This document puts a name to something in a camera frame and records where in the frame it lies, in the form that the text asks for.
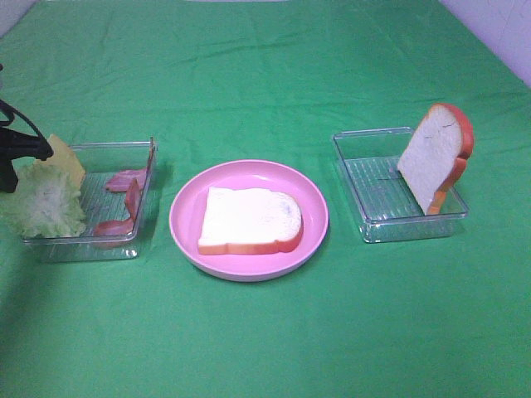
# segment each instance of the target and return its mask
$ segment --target white bread slice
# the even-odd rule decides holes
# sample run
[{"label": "white bread slice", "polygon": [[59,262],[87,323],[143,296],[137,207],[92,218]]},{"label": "white bread slice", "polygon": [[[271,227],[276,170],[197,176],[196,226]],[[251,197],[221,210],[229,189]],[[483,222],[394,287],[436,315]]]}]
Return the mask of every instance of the white bread slice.
[{"label": "white bread slice", "polygon": [[397,165],[425,215],[439,214],[473,147],[472,124],[465,114],[452,104],[432,105]]},{"label": "white bread slice", "polygon": [[302,239],[302,215],[293,197],[265,188],[210,187],[201,255],[264,255],[294,250]]}]

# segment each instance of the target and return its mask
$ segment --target white tile wall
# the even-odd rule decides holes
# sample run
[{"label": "white tile wall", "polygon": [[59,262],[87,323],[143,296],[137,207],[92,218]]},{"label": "white tile wall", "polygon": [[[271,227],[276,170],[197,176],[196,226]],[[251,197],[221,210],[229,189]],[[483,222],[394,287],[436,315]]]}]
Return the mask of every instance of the white tile wall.
[{"label": "white tile wall", "polygon": [[440,0],[531,87],[531,0]]}]

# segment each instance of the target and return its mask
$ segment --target standing bread slice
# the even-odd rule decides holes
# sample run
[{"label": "standing bread slice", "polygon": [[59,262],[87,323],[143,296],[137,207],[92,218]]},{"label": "standing bread slice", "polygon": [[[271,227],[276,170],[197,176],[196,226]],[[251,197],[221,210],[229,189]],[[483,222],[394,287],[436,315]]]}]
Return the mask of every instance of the standing bread slice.
[{"label": "standing bread slice", "polygon": [[466,115],[452,104],[432,105],[397,165],[424,214],[439,214],[473,147]]}]

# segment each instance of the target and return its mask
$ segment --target transparent tray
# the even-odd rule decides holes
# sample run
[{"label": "transparent tray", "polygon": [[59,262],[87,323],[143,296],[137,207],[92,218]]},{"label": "transparent tray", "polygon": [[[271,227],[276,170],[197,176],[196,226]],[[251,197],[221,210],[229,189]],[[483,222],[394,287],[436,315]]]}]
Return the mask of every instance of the transparent tray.
[{"label": "transparent tray", "polygon": [[413,129],[348,131],[333,136],[339,170],[363,240],[368,243],[454,235],[468,207],[451,188],[441,213],[424,216],[397,170]]},{"label": "transparent tray", "polygon": [[[86,215],[86,230],[78,237],[22,238],[43,262],[118,260],[137,257],[149,239],[146,230],[157,212],[154,193],[156,144],[149,141],[125,143],[83,143],[71,145],[86,170],[81,186],[80,205]],[[94,236],[101,221],[124,220],[129,213],[124,192],[108,192],[106,182],[117,172],[147,167],[133,230],[124,235]]]}]

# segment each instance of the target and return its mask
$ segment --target green tablecloth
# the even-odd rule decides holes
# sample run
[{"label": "green tablecloth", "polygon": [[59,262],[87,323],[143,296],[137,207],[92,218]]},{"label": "green tablecloth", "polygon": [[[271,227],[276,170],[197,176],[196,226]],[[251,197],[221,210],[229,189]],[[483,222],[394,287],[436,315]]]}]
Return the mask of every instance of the green tablecloth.
[{"label": "green tablecloth", "polygon": [[[439,2],[39,2],[0,45],[1,97],[45,135],[153,135],[163,179],[134,260],[44,265],[0,229],[2,396],[531,395],[531,91]],[[437,101],[475,127],[465,231],[363,243],[331,136]],[[329,205],[316,255],[258,284],[196,269],[168,228],[186,181],[240,158]]]}]

